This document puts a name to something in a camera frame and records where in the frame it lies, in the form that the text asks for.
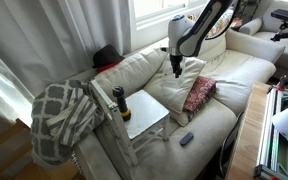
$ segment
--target white curtain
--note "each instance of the white curtain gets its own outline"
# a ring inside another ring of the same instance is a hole
[[[120,54],[130,52],[128,3],[0,0],[1,67],[8,69],[8,74],[13,73],[13,83],[16,80],[15,84],[23,85],[15,85],[14,93],[29,104],[50,83],[91,69],[94,53],[105,45],[112,44]],[[3,101],[16,96],[1,84],[0,91]]]

